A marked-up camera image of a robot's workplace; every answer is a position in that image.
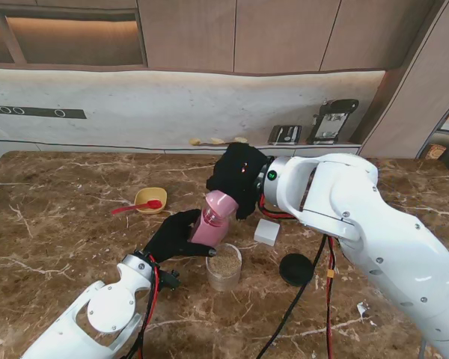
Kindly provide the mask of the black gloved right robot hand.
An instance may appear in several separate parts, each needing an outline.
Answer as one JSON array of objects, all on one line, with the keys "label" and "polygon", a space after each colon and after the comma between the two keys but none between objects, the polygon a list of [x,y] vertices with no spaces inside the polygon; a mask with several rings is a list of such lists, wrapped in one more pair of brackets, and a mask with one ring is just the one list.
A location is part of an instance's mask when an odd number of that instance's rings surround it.
[{"label": "black gloved right robot hand", "polygon": [[230,196],[238,205],[236,219],[244,220],[255,211],[262,192],[262,170],[270,161],[270,157],[249,144],[229,144],[215,163],[206,188]]}]

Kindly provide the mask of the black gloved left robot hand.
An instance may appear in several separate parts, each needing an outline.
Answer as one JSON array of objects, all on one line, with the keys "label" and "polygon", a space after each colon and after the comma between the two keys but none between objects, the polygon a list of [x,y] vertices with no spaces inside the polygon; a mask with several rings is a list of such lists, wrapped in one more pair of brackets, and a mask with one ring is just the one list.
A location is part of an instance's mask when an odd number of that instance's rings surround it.
[{"label": "black gloved left robot hand", "polygon": [[214,257],[213,247],[189,241],[192,225],[200,217],[199,209],[190,209],[170,215],[144,247],[157,263],[173,257]]}]

